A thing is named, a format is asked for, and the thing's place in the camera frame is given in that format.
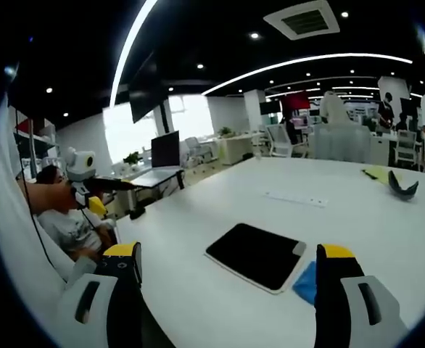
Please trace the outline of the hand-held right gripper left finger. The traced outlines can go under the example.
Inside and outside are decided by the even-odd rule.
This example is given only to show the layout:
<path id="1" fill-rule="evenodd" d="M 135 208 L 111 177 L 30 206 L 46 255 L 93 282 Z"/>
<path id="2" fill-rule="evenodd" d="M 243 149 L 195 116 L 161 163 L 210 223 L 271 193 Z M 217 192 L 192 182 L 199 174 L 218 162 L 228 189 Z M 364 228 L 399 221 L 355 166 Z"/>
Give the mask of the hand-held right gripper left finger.
<path id="1" fill-rule="evenodd" d="M 141 347 L 141 243 L 116 244 L 99 262 L 82 257 L 59 301 L 61 347 Z"/>

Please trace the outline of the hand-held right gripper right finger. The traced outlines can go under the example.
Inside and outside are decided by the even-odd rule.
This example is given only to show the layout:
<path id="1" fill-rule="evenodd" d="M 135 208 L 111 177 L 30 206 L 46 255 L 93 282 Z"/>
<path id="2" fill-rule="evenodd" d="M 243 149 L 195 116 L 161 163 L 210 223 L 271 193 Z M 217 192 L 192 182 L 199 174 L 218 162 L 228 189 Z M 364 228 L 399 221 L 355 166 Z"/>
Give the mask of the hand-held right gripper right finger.
<path id="1" fill-rule="evenodd" d="M 315 347 L 395 347 L 408 333 L 399 302 L 349 249 L 317 246 L 315 284 Z"/>

